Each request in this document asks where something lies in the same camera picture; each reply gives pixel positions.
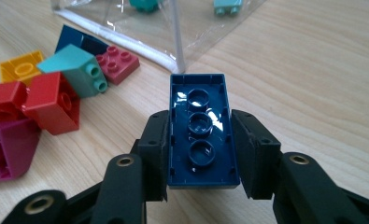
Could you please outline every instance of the light wood surface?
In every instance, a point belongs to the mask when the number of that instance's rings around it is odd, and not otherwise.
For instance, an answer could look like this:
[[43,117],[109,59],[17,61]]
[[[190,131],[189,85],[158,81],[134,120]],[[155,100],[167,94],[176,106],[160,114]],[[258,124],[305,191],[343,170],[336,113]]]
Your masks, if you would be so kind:
[[[48,0],[0,0],[0,62],[51,55],[64,23]],[[231,108],[256,116],[283,152],[308,154],[369,198],[369,0],[267,0],[187,72],[224,73]],[[81,102],[79,131],[43,132],[30,170],[0,183],[0,222],[32,193],[70,198],[101,181],[148,117],[168,108],[169,75],[141,58],[119,86]],[[149,223],[276,222],[272,202],[248,200],[242,186],[168,190],[168,199],[148,203]]]

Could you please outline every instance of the red lego brick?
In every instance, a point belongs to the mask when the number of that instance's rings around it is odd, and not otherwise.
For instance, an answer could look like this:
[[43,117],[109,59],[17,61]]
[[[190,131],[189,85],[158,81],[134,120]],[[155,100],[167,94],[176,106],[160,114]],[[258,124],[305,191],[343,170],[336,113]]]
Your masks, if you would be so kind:
[[115,46],[108,47],[104,54],[96,55],[96,60],[106,79],[115,85],[123,82],[140,66],[137,56]]
[[0,122],[0,181],[30,168],[41,130],[32,119]]
[[22,110],[53,135],[79,128],[79,97],[61,72],[34,77]]
[[25,119],[21,105],[26,97],[26,85],[22,82],[0,83],[0,122]]

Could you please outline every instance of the pink lego brick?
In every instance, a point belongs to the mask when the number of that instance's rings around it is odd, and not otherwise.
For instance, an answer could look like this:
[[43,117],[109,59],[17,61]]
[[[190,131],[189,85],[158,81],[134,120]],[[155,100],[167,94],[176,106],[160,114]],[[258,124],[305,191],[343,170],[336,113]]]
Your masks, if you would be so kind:
[[79,129],[79,97],[61,72],[33,78],[23,113],[55,135]]
[[106,53],[96,55],[106,79],[114,85],[123,82],[140,66],[138,57],[115,46],[107,48]]
[[32,119],[0,122],[0,181],[30,168],[41,130]]
[[26,101],[26,97],[26,86],[23,83],[0,83],[0,122],[25,119],[21,105]]

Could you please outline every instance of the yellow lego brick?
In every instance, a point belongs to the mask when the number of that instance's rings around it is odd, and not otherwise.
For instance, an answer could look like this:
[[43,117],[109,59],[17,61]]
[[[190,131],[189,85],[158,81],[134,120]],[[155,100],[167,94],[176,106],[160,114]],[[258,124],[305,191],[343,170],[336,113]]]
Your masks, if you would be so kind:
[[28,86],[33,77],[41,74],[36,65],[43,60],[41,51],[37,50],[0,63],[1,82],[18,80]]

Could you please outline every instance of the dark blue lego brick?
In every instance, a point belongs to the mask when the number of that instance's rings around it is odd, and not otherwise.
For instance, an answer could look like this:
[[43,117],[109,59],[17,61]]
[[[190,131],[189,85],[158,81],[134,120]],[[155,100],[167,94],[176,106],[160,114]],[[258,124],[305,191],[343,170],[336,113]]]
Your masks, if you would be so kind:
[[168,185],[224,189],[239,184],[223,74],[172,75]]
[[94,36],[82,33],[72,27],[64,25],[55,52],[72,44],[92,55],[104,54],[108,45]]

